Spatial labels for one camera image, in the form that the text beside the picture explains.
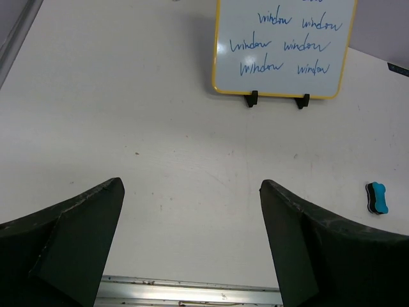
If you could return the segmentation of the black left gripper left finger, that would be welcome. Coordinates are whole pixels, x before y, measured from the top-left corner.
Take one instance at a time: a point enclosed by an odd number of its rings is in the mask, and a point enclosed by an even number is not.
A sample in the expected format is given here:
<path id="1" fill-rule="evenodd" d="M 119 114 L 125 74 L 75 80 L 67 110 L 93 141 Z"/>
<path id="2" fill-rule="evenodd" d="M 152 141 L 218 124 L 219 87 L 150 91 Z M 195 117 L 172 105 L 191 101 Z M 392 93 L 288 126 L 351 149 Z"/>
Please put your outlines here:
<path id="1" fill-rule="evenodd" d="M 1 224 L 1 306 L 93 306 L 124 195 L 111 178 Z"/>

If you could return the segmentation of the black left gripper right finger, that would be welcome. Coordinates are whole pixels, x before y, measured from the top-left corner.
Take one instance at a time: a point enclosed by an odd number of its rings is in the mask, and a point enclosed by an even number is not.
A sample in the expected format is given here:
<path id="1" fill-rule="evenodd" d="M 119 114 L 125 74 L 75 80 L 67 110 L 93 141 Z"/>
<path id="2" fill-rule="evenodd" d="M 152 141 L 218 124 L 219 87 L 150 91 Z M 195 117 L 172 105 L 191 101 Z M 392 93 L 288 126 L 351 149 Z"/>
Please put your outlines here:
<path id="1" fill-rule="evenodd" d="M 408 305 L 406 235 L 356 223 L 273 180 L 259 193 L 283 305 Z"/>

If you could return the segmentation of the blue bone-shaped eraser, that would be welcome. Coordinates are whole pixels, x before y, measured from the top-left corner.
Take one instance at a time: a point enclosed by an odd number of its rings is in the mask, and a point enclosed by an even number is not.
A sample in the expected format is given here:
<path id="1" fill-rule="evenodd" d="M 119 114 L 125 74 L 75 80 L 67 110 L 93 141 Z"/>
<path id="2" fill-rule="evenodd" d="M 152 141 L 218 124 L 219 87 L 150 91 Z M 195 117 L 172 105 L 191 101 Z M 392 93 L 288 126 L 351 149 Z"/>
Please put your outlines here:
<path id="1" fill-rule="evenodd" d="M 385 199 L 386 187 L 381 183 L 371 182 L 366 184 L 366 191 L 368 211 L 376 215 L 388 214 L 389 209 Z"/>

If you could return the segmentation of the yellow framed whiteboard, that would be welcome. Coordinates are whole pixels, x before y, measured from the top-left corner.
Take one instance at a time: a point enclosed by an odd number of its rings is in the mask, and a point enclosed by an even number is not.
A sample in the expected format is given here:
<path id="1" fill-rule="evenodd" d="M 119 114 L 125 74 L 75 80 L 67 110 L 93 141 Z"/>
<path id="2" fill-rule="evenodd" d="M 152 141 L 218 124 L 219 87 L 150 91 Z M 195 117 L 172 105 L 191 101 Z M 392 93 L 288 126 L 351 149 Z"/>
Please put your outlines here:
<path id="1" fill-rule="evenodd" d="M 219 1 L 212 86 L 226 95 L 332 99 L 356 1 Z"/>

